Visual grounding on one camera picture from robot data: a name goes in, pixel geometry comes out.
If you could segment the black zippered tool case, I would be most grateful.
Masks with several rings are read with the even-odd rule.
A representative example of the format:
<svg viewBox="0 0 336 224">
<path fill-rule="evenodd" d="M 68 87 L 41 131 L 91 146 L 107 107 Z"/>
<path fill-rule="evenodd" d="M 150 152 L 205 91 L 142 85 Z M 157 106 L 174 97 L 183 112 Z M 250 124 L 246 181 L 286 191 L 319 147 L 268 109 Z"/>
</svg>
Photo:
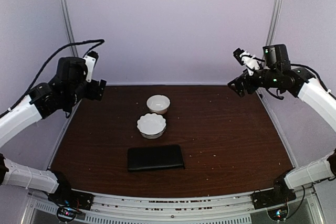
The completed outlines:
<svg viewBox="0 0 336 224">
<path fill-rule="evenodd" d="M 163 145 L 129 148 L 127 152 L 128 172 L 185 168 L 179 145 Z"/>
</svg>

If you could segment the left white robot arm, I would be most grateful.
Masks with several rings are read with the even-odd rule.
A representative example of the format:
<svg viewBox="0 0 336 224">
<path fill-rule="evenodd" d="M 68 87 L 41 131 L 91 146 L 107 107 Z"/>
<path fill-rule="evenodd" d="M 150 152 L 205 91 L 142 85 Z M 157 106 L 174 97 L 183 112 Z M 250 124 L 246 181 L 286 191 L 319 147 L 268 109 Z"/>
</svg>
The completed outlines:
<svg viewBox="0 0 336 224">
<path fill-rule="evenodd" d="M 30 125 L 62 110 L 68 114 L 82 99 L 100 101 L 106 81 L 93 80 L 98 61 L 94 51 L 82 58 L 62 57 L 55 76 L 29 88 L 17 105 L 1 117 L 1 146 Z M 64 205 L 71 205 L 75 192 L 61 172 L 38 170 L 1 156 L 1 185 L 13 185 L 54 194 Z"/>
</svg>

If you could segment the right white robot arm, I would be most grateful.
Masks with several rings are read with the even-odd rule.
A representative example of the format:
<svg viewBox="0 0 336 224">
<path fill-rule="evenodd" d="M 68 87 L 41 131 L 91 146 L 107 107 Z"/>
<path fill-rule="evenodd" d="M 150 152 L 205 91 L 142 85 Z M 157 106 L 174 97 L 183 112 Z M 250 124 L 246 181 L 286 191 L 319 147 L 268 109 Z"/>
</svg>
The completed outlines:
<svg viewBox="0 0 336 224">
<path fill-rule="evenodd" d="M 283 100 L 282 94 L 289 92 L 313 110 L 335 129 L 335 96 L 327 89 L 320 76 L 308 66 L 292 64 L 286 45 L 263 47 L 262 59 L 237 48 L 234 58 L 245 67 L 243 73 L 228 86 L 239 97 L 253 94 L 257 89 L 276 89 L 274 98 Z M 335 152 L 312 163 L 294 168 L 275 179 L 269 192 L 272 203 L 279 204 L 297 187 L 335 178 Z"/>
</svg>

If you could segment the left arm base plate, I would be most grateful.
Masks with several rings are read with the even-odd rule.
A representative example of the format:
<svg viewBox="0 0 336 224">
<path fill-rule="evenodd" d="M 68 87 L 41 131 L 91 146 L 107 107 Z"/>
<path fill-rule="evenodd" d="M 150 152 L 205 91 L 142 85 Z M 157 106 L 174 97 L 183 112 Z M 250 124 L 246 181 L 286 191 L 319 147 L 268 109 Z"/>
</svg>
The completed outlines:
<svg viewBox="0 0 336 224">
<path fill-rule="evenodd" d="M 90 210 L 93 204 L 94 195 L 80 191 L 71 190 L 69 194 L 47 194 L 48 199 L 60 206 L 67 206 L 75 210 Z"/>
</svg>

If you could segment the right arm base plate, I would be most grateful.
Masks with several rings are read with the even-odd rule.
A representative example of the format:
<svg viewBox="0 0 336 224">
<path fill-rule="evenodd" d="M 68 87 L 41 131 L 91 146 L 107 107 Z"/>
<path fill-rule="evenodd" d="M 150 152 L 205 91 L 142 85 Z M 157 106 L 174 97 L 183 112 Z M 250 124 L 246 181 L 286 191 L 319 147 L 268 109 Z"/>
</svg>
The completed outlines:
<svg viewBox="0 0 336 224">
<path fill-rule="evenodd" d="M 278 194 L 274 189 L 257 191 L 251 194 L 254 209 L 270 208 L 277 205 L 285 205 L 295 200 L 296 194 L 292 191 L 285 194 Z"/>
</svg>

